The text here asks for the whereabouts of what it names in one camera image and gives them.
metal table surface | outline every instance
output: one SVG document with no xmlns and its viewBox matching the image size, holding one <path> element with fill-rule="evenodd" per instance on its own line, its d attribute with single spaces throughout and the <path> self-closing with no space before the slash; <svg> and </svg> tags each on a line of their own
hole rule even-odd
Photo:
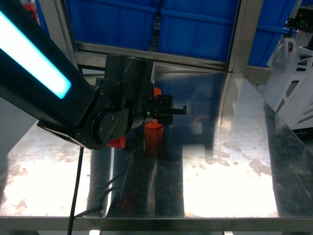
<svg viewBox="0 0 313 235">
<path fill-rule="evenodd" d="M 156 85 L 187 115 L 85 150 L 75 230 L 313 231 L 313 156 L 246 79 Z M 66 229 L 78 152 L 33 126 L 1 159 L 0 228 Z"/>
</svg>

blue plastic bin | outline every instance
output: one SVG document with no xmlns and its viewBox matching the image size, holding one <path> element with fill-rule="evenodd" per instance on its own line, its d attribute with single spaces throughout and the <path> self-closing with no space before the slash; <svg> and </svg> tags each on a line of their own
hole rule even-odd
<svg viewBox="0 0 313 235">
<path fill-rule="evenodd" d="M 238 0 L 164 0 L 167 10 L 234 20 Z"/>
<path fill-rule="evenodd" d="M 114 0 L 67 0 L 76 40 L 147 50 L 158 6 Z"/>
<path fill-rule="evenodd" d="M 120 1 L 124 1 L 124 2 L 129 2 L 129 3 L 134 3 L 134 4 L 139 4 L 142 6 L 156 6 L 157 2 L 156 0 L 120 0 Z"/>
<path fill-rule="evenodd" d="M 233 26 L 234 18 L 162 9 L 159 51 L 226 61 Z"/>
<path fill-rule="evenodd" d="M 258 24 L 284 27 L 297 0 L 264 0 Z"/>
<path fill-rule="evenodd" d="M 248 64 L 265 67 L 282 34 L 288 31 L 287 28 L 258 25 Z"/>
<path fill-rule="evenodd" d="M 301 6 L 313 5 L 313 0 L 302 0 Z"/>
</svg>

metal bar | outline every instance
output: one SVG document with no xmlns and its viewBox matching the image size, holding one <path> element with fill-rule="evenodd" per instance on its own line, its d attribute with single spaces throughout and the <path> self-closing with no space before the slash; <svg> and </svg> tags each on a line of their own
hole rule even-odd
<svg viewBox="0 0 313 235">
<path fill-rule="evenodd" d="M 272 73 L 272 69 L 257 66 L 247 66 L 245 78 L 252 84 L 265 85 Z"/>
<path fill-rule="evenodd" d="M 76 45 L 64 0 L 39 0 L 49 34 L 70 62 L 76 67 Z"/>
<path fill-rule="evenodd" d="M 240 0 L 226 70 L 244 74 L 248 65 L 263 0 Z"/>
<path fill-rule="evenodd" d="M 106 66 L 107 56 L 104 54 L 90 53 L 90 52 L 76 52 L 75 53 L 77 64 L 83 66 L 91 66 L 104 68 Z"/>
<path fill-rule="evenodd" d="M 301 3 L 302 3 L 302 0 L 297 0 L 297 3 L 295 4 L 289 18 L 295 19 L 297 17 L 299 8 L 301 7 Z"/>
<path fill-rule="evenodd" d="M 185 57 L 179 55 L 163 54 L 149 51 L 140 51 L 135 49 L 108 47 L 98 44 L 90 44 L 77 42 L 77 49 L 79 51 L 98 53 L 98 54 L 120 54 L 126 56 L 135 56 L 143 59 L 152 59 L 159 62 L 168 62 L 178 65 L 188 65 L 198 68 L 212 69 L 212 70 L 225 70 L 225 63 L 220 61 L 210 61 L 199 58 Z"/>
<path fill-rule="evenodd" d="M 2 217 L 2 230 L 66 230 L 67 217 Z M 313 218 L 77 218 L 74 231 L 299 231 L 313 230 Z"/>
</svg>

robotic arm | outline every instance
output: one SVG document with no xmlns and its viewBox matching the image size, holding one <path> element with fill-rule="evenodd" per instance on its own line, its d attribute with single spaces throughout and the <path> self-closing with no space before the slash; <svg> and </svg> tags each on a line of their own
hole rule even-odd
<svg viewBox="0 0 313 235">
<path fill-rule="evenodd" d="M 0 1 L 0 30 L 0 96 L 67 141 L 101 149 L 154 118 L 186 114 L 170 95 L 154 96 L 153 61 L 107 55 L 93 88 L 18 1 Z"/>
</svg>

